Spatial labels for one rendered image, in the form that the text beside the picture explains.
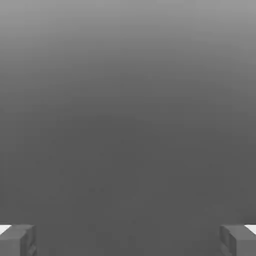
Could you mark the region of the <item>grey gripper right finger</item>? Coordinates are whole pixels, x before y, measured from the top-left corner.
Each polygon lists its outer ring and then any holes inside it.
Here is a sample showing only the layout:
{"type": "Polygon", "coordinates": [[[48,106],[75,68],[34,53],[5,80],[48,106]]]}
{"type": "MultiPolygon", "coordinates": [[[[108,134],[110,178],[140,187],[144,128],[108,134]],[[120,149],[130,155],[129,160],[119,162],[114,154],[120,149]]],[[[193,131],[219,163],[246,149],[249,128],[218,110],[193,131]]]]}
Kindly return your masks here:
{"type": "Polygon", "coordinates": [[[221,256],[256,256],[256,224],[223,224],[219,242],[221,256]]]}

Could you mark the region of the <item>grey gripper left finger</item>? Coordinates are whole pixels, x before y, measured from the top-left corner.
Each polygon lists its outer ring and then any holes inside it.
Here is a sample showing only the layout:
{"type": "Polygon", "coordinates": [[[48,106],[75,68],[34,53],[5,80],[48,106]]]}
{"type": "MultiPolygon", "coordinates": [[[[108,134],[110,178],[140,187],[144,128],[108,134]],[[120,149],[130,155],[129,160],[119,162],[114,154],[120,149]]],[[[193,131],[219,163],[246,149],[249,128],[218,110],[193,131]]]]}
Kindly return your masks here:
{"type": "Polygon", "coordinates": [[[37,227],[0,224],[0,256],[38,256],[37,227]]]}

